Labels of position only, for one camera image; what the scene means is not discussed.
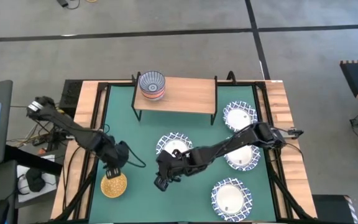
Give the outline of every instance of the green table surface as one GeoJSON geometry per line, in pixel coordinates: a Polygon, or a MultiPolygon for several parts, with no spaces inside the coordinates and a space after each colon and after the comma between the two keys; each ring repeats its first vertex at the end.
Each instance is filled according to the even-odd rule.
{"type": "MultiPolygon", "coordinates": [[[[105,175],[99,161],[93,194],[90,223],[130,222],[219,222],[222,220],[211,206],[213,186],[226,177],[243,181],[252,194],[253,207],[246,220],[275,221],[275,214],[265,163],[264,152],[258,165],[246,172],[234,170],[223,157],[214,161],[204,172],[191,177],[183,176],[167,191],[154,186],[158,166],[155,147],[158,140],[169,132],[186,134],[195,146],[209,146],[232,135],[223,121],[223,108],[235,100],[246,101],[255,108],[251,86],[219,86],[218,113],[213,126],[207,114],[143,111],[138,122],[131,108],[133,86],[112,86],[105,124],[117,141],[125,141],[147,164],[146,168],[126,164],[122,172],[127,177],[127,189],[118,198],[107,198],[100,188],[105,175]]],[[[136,158],[130,154],[129,160],[136,158]]]]}

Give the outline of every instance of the gray carpet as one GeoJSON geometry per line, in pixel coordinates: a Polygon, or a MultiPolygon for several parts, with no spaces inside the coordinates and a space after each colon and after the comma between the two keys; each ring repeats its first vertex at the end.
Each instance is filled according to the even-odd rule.
{"type": "MultiPolygon", "coordinates": [[[[252,6],[258,27],[358,24],[358,1],[252,0],[252,6]]],[[[0,37],[249,27],[241,0],[82,0],[73,11],[55,0],[0,0],[0,37]]],[[[300,145],[311,191],[349,195],[358,214],[358,139],[349,125],[358,100],[339,68],[340,60],[358,59],[358,29],[260,38],[270,76],[284,80],[295,124],[305,130],[300,145]]],[[[13,105],[42,95],[58,101],[65,79],[129,78],[138,70],[202,78],[233,70],[238,79],[262,79],[252,33],[0,42],[0,80],[14,81],[13,105]]],[[[25,136],[32,125],[23,109],[12,108],[8,138],[25,136]]],[[[52,205],[50,197],[21,208],[19,223],[48,220],[52,205]]]]}

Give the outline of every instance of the yellow woven plate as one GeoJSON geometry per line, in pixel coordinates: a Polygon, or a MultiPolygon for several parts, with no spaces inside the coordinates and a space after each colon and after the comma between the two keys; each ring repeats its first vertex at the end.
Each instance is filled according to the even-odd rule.
{"type": "Polygon", "coordinates": [[[127,189],[127,177],[121,173],[119,177],[107,179],[106,175],[104,175],[100,188],[106,197],[119,197],[125,192],[125,189],[127,189]]]}

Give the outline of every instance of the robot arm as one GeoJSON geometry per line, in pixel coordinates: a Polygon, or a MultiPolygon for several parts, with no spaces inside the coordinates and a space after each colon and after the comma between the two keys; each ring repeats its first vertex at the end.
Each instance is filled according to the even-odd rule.
{"type": "Polygon", "coordinates": [[[248,145],[264,149],[281,149],[285,141],[280,131],[267,123],[254,123],[213,146],[196,147],[186,152],[176,149],[173,152],[175,157],[167,151],[162,151],[157,158],[158,173],[154,184],[161,191],[165,191],[168,183],[179,182],[179,176],[182,174],[195,175],[205,170],[216,158],[248,145]]]}
{"type": "Polygon", "coordinates": [[[55,103],[49,97],[36,97],[27,107],[27,116],[34,121],[49,121],[54,125],[68,131],[83,149],[95,153],[104,162],[106,176],[109,179],[121,174],[122,168],[128,161],[129,146],[121,141],[116,143],[114,137],[102,131],[84,128],[71,118],[59,113],[55,103]]]}

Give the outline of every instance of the white plate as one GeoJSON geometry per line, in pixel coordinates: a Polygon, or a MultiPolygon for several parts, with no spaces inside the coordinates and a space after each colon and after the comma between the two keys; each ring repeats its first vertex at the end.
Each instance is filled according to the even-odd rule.
{"type": "Polygon", "coordinates": [[[226,162],[235,170],[248,171],[255,168],[260,159],[259,148],[243,146],[224,155],[226,162]]]}
{"type": "Polygon", "coordinates": [[[244,220],[252,209],[251,192],[237,178],[226,178],[216,183],[211,200],[214,211],[229,222],[244,220]]]}
{"type": "Polygon", "coordinates": [[[160,154],[162,150],[165,150],[173,156],[172,152],[175,149],[178,149],[180,152],[185,152],[191,148],[193,148],[193,143],[186,135],[182,133],[169,133],[158,140],[155,150],[157,151],[157,155],[160,154]]]}
{"type": "Polygon", "coordinates": [[[256,110],[244,101],[233,101],[223,109],[224,123],[234,132],[258,122],[256,110]]]}

